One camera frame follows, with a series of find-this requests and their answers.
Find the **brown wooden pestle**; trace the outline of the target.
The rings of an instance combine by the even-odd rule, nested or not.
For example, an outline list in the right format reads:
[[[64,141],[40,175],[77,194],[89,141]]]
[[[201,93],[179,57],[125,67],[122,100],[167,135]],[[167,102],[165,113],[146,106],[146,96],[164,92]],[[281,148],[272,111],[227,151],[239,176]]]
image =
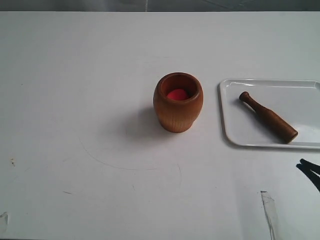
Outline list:
[[[298,131],[271,109],[255,101],[247,91],[240,94],[239,100],[252,108],[257,117],[271,130],[283,143],[292,142]]]

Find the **wooden mortar cup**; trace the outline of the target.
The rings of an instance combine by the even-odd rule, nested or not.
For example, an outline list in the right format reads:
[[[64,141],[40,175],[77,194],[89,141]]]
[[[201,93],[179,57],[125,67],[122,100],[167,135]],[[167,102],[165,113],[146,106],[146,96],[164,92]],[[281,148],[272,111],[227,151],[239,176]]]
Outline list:
[[[167,95],[177,89],[186,91],[184,100],[170,99]],[[200,82],[184,72],[173,72],[163,76],[153,94],[153,108],[160,125],[172,133],[187,131],[199,116],[204,102]]]

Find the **red ball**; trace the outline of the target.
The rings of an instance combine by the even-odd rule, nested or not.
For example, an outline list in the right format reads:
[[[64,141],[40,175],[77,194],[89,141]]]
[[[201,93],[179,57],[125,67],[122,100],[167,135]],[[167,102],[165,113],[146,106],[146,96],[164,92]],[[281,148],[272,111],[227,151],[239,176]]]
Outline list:
[[[188,93],[184,89],[174,89],[171,92],[169,92],[166,97],[171,100],[175,101],[184,101],[189,98]]]

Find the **clear tape strip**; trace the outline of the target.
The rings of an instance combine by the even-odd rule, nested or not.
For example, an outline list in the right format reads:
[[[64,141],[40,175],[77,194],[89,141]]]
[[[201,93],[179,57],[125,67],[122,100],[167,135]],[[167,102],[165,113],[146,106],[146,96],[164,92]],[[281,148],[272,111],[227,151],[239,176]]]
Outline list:
[[[275,200],[265,190],[262,190],[260,194],[261,194],[262,205],[264,209],[266,222],[267,222],[269,233],[270,233],[270,239],[281,240],[282,238],[279,232],[278,214],[277,214]]]

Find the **white plastic tray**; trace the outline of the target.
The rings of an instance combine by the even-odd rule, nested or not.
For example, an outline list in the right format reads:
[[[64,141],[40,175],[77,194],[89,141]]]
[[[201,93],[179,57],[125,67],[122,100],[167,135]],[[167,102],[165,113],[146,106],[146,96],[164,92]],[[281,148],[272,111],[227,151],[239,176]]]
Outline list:
[[[219,84],[221,117],[226,138],[243,147],[320,148],[320,83],[315,80],[226,79]],[[246,103],[242,92],[274,111],[298,135],[283,143]]]

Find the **grey backdrop curtain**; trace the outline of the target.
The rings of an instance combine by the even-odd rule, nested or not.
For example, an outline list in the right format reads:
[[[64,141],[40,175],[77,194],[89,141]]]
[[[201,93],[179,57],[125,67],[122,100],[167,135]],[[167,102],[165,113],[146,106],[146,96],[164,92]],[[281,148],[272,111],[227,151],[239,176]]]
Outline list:
[[[319,11],[318,0],[2,0],[1,11],[297,12]]]

